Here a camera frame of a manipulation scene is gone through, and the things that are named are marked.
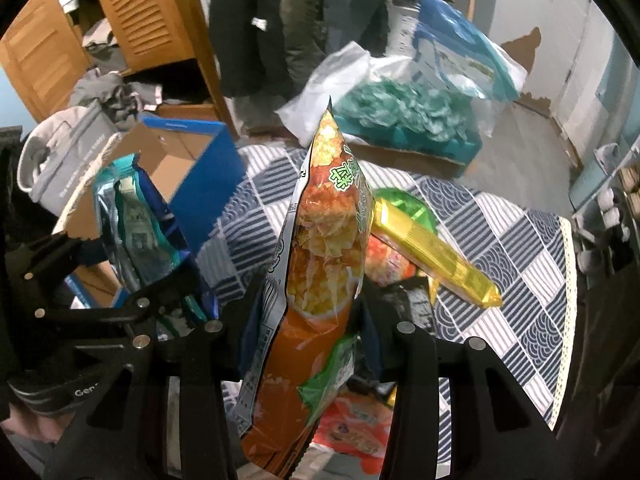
patterned tablecloth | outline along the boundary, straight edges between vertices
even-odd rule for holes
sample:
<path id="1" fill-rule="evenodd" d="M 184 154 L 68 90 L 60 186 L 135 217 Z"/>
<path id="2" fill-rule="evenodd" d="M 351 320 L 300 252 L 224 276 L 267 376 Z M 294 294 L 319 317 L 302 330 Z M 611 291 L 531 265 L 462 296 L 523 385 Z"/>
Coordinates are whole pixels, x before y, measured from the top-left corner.
<path id="1" fill-rule="evenodd" d="M 239 298 L 257 267 L 270 263 L 305 151 L 267 146 L 239 150 L 247 172 L 198 255 L 223 303 Z M 500 288 L 502 308 L 482 310 L 441 287 L 438 336 L 484 338 L 550 427 L 558 418 L 574 338 L 576 275 L 568 220 L 524 210 L 453 182 L 361 162 L 372 189 L 397 187 L 427 203 L 440 237 Z M 450 462 L 449 387 L 440 383 L 438 462 Z"/>

screw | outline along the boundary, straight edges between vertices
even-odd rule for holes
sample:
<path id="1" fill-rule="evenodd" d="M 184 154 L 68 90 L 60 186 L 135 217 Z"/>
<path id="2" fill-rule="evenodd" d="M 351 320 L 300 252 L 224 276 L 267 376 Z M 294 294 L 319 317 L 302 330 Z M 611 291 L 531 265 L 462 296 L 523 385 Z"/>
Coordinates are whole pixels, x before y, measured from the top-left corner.
<path id="1" fill-rule="evenodd" d="M 411 321 L 401 321 L 396 325 L 398 332 L 402 334 L 412 334 L 415 332 L 415 325 Z"/>
<path id="2" fill-rule="evenodd" d="M 486 348 L 486 343 L 484 342 L 484 339 L 480 339 L 479 337 L 470 337 L 469 346 L 474 350 L 484 350 Z"/>
<path id="3" fill-rule="evenodd" d="M 222 330 L 222 322 L 214 319 L 212 321 L 207 321 L 204 325 L 204 330 L 213 334 L 216 332 L 220 332 Z"/>
<path id="4" fill-rule="evenodd" d="M 133 346 L 136 348 L 144 348 L 151 343 L 151 338 L 147 334 L 140 334 L 133 338 Z"/>

gray floor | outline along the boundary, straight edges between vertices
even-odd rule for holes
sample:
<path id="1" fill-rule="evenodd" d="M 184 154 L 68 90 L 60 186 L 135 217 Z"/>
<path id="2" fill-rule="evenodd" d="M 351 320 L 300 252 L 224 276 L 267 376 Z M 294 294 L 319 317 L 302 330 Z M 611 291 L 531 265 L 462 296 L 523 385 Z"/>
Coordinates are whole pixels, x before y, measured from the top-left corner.
<path id="1" fill-rule="evenodd" d="M 571 164 L 549 120 L 510 104 L 498 120 L 493 138 L 483 137 L 482 142 L 482 150 L 459 182 L 522 207 L 571 216 Z"/>

cardboard box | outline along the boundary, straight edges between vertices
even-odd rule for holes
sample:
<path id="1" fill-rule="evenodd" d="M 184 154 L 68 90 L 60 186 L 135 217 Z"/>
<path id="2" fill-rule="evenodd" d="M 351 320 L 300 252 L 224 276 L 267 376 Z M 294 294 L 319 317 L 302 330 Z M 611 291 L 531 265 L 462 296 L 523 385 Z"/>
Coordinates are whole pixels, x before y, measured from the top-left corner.
<path id="1" fill-rule="evenodd" d="M 244 175 L 242 160 L 223 123 L 209 123 L 209 133 L 175 132 L 135 126 L 105 157 L 140 153 L 140 167 L 170 204 L 192 253 L 197 254 L 226 202 Z M 98 237 L 89 184 L 68 216 L 65 231 L 73 238 Z M 120 288 L 108 262 L 79 267 L 76 276 L 103 307 L 111 306 Z"/>

louvered door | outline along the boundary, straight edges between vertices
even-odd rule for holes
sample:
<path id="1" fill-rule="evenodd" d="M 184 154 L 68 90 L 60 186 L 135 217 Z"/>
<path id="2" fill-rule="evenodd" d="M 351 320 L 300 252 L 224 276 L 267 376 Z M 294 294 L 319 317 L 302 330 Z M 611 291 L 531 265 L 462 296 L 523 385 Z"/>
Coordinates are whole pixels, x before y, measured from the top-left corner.
<path id="1" fill-rule="evenodd" d="M 0 64 L 36 121 L 67 107 L 91 66 L 58 0 L 29 0 L 0 41 Z"/>
<path id="2" fill-rule="evenodd" d="M 175 0 L 100 0 L 132 72 L 194 57 Z"/>

